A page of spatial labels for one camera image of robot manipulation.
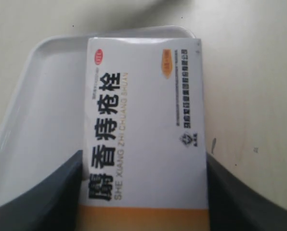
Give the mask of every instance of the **plastic tray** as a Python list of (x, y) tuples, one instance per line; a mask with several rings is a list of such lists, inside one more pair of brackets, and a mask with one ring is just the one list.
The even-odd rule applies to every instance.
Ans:
[[(31, 52), (0, 127), (0, 206), (31, 189), (82, 149), (88, 38), (49, 38)], [(102, 34), (192, 38), (177, 26)]]

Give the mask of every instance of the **tabletop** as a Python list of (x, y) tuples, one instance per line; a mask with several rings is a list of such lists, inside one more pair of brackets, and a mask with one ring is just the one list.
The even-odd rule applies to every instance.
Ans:
[(207, 151), (287, 209), (287, 0), (0, 1), (0, 123), (41, 40), (160, 25), (202, 39)]

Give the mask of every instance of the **white box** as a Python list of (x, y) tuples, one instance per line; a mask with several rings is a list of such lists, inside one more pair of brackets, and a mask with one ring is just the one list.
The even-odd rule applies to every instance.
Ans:
[(89, 40), (84, 156), (83, 219), (118, 209), (131, 226), (121, 213), (149, 220), (148, 209), (171, 228), (209, 229), (199, 39)]

